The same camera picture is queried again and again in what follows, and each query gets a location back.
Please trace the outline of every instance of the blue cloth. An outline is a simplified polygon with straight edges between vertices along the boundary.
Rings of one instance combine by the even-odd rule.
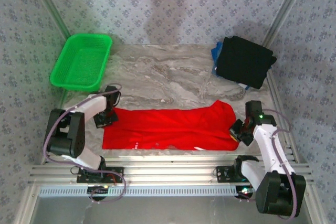
[[[217,45],[215,48],[211,49],[211,55],[212,59],[214,60],[214,66],[212,67],[212,73],[217,76],[216,74],[216,68],[217,68],[217,60],[219,57],[220,52],[222,51],[223,48],[223,43],[222,42],[217,42]],[[244,88],[245,90],[248,90],[250,86],[247,86],[245,84],[238,83],[239,86]]]

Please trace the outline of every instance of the red shirt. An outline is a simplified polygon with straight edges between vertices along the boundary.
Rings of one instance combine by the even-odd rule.
[[[233,151],[238,147],[229,134],[235,113],[221,101],[191,110],[115,108],[115,112],[118,121],[104,128],[103,149]]]

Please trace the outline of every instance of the glass panel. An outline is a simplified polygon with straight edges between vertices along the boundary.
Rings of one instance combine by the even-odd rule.
[[[280,224],[260,214],[254,202],[234,197],[124,197],[114,204],[92,204],[86,197],[39,198],[30,224]],[[304,202],[292,224],[310,224]]]

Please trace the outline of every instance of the wall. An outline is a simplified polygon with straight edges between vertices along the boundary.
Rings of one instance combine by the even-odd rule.
[[[280,96],[330,223],[336,223],[335,13],[335,0],[297,0],[271,45]]]
[[[40,0],[0,0],[0,13],[0,223],[11,223],[60,99],[49,75],[64,40]]]
[[[239,35],[261,43],[283,0],[53,0],[73,33],[125,44],[212,44]]]

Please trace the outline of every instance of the black cloth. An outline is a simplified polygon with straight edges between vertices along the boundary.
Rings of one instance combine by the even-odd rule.
[[[225,38],[217,60],[216,74],[260,89],[267,70],[276,62],[273,52],[243,38]]]

